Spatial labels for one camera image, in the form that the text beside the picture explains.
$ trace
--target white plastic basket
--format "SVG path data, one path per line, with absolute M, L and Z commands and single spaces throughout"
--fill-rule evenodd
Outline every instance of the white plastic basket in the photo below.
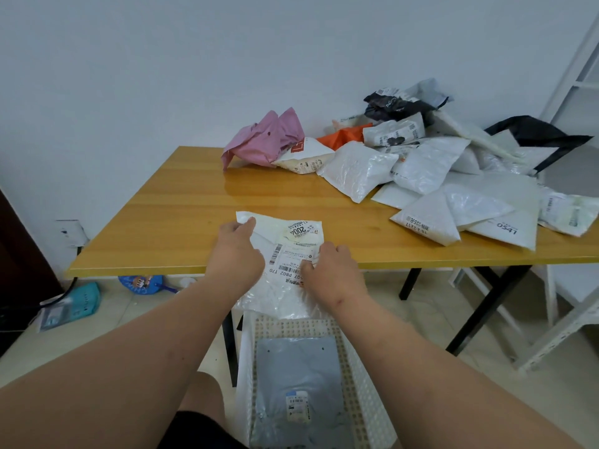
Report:
M 343 378 L 343 399 L 352 418 L 353 439 L 359 449 L 386 449 L 397 436 L 385 407 L 356 350 L 334 320 L 276 320 L 255 312 L 243 314 L 243 331 L 232 434 L 245 445 L 255 419 L 255 347 L 261 338 L 334 336 Z

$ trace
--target wall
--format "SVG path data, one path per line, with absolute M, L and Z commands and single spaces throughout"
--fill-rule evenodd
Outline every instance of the wall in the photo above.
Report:
M 2 0 L 0 188 L 55 271 L 177 145 L 269 109 L 308 135 L 436 76 L 482 126 L 540 114 L 599 0 Z

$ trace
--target gray package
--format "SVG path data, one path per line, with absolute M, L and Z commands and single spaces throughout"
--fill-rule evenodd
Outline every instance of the gray package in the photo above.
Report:
M 353 447 L 334 337 L 260 339 L 256 375 L 251 446 Z

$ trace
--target person's left arm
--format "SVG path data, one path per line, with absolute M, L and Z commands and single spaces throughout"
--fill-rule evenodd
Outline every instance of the person's left arm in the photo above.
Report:
M 219 326 L 264 269 L 256 224 L 221 226 L 206 275 L 0 389 L 6 447 L 156 447 Z

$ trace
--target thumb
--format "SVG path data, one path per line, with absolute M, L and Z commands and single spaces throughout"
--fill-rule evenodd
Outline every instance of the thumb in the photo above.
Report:
M 235 230 L 235 233 L 242 234 L 249 238 L 251 236 L 251 234 L 254 232 L 254 227 L 256 227 L 256 218 L 251 217 L 247 220 L 246 223 L 237 227 L 237 229 Z
M 310 276 L 311 272 L 314 271 L 314 266 L 312 265 L 312 262 L 309 262 L 308 260 L 302 260 L 299 270 L 301 272 L 301 276 L 306 279 L 308 276 Z

